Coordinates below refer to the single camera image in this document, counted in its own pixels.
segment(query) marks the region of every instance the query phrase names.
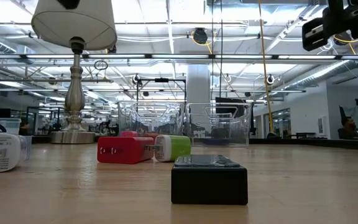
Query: white charger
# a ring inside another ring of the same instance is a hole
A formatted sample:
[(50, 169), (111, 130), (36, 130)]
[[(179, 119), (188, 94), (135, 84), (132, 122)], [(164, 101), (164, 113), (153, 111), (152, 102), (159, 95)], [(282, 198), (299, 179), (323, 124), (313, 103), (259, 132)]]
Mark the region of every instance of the white charger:
[(0, 172), (11, 170), (25, 161), (27, 147), (25, 137), (0, 133)]

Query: lamp shade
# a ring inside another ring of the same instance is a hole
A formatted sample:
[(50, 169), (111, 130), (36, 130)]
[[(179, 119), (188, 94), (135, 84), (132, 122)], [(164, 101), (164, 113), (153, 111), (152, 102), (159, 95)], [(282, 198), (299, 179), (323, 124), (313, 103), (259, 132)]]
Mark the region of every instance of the lamp shade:
[(81, 37), (84, 50), (103, 50), (117, 42), (111, 1), (82, 0), (67, 10), (56, 0), (39, 0), (31, 25), (44, 41), (71, 47), (70, 39)]

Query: lamp base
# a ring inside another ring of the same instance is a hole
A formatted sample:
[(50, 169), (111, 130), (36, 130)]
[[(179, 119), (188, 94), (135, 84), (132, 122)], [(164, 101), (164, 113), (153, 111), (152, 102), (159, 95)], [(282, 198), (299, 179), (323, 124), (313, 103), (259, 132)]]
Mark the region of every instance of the lamp base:
[(95, 133), (74, 132), (74, 131), (54, 131), (50, 135), (52, 144), (92, 144), (94, 143)]

